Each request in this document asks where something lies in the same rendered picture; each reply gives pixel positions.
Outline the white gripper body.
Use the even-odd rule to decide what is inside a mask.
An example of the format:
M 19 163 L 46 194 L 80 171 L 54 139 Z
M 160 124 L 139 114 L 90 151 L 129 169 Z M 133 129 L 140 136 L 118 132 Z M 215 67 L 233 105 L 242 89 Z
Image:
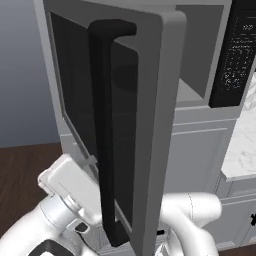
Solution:
M 80 168 L 69 154 L 62 154 L 38 176 L 38 185 L 46 193 L 63 199 L 70 196 L 82 208 L 80 216 L 86 223 L 101 222 L 99 186 Z

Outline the grey microwave door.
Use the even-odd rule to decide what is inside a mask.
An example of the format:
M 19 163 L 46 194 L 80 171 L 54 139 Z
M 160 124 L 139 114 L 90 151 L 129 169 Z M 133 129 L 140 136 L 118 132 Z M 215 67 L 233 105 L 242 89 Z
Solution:
M 51 99 L 64 151 L 99 183 L 88 27 L 136 25 L 111 45 L 115 221 L 136 256 L 152 256 L 159 223 L 186 16 L 152 0 L 34 0 Z

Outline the grey tall cabinet door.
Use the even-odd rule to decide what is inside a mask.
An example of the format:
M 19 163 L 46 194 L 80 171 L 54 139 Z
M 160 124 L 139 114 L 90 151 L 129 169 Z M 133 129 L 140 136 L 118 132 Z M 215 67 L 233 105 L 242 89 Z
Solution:
M 164 193 L 203 192 L 227 129 L 172 135 Z

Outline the grey microwave oven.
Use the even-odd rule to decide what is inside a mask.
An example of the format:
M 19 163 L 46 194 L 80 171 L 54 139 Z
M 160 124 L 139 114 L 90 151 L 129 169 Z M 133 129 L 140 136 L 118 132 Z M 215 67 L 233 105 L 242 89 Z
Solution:
M 186 34 L 179 107 L 241 104 L 256 57 L 256 0 L 177 0 Z

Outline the grey tall cabinet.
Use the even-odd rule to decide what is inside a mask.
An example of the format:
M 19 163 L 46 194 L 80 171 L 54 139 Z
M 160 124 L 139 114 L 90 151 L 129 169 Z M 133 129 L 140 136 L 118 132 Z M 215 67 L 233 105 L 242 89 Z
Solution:
M 221 172 L 222 163 L 233 133 L 233 129 L 238 118 L 238 114 L 231 108 L 212 109 L 208 106 L 177 108 L 175 110 L 173 132 L 191 132 L 199 130 L 222 129 L 227 132 L 223 137 L 221 146 L 216 154 L 212 166 L 212 172 L 208 176 L 207 183 L 215 174 Z

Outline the grey base cabinet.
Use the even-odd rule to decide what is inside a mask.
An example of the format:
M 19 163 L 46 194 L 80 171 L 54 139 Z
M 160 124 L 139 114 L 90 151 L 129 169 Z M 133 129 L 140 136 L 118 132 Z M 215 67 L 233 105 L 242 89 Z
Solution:
M 210 178 L 206 191 L 222 203 L 221 217 L 205 227 L 214 237 L 217 249 L 246 245 L 255 229 L 251 215 L 256 213 L 256 177 L 226 181 L 219 172 Z

